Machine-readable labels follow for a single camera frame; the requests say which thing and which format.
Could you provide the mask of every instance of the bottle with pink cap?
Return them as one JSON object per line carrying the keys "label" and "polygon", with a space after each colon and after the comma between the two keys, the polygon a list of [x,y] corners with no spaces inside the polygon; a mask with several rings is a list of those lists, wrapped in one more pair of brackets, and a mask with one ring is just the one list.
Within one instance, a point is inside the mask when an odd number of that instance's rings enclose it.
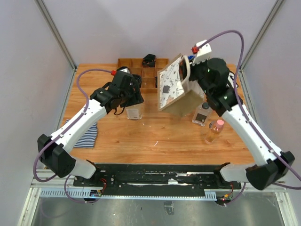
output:
{"label": "bottle with pink cap", "polygon": [[219,119],[211,123],[209,127],[210,130],[205,137],[205,142],[210,145],[215,139],[219,137],[222,129],[224,128],[224,121]]}

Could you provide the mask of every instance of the wooden organizer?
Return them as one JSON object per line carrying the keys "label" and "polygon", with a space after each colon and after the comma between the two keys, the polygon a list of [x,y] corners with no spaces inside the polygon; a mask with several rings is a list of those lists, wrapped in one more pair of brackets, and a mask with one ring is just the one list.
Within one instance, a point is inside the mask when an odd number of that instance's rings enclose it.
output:
{"label": "wooden organizer", "polygon": [[118,68],[128,67],[131,74],[138,74],[142,77],[141,92],[156,93],[156,76],[157,72],[162,70],[168,63],[169,59],[157,58],[155,67],[143,67],[142,58],[119,58]]}

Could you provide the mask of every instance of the striped towel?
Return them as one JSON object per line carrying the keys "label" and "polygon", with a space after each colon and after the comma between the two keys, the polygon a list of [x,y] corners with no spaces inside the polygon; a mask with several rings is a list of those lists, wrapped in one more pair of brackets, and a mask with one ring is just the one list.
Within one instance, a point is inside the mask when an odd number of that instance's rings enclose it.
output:
{"label": "striped towel", "polygon": [[74,147],[92,148],[95,146],[95,140],[97,137],[97,122],[94,123],[84,135],[76,142]]}

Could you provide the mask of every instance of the pink bottle cap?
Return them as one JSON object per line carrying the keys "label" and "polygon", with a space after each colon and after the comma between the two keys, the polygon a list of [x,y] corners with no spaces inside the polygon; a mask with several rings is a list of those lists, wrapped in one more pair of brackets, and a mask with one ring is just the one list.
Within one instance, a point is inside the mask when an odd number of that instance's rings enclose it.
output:
{"label": "pink bottle cap", "polygon": [[215,126],[220,129],[224,125],[224,123],[225,122],[223,120],[219,119],[219,120],[216,121]]}

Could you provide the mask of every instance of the gray floor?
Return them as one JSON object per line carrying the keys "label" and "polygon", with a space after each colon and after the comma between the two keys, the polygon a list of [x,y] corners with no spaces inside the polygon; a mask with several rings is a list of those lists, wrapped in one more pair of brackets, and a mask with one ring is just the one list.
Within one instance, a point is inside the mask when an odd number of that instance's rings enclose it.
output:
{"label": "gray floor", "polygon": [[273,193],[245,193],[226,208],[209,201],[175,201],[174,215],[166,214],[162,200],[102,199],[92,205],[77,204],[67,198],[42,198],[32,226],[60,225],[283,226],[284,223]]}

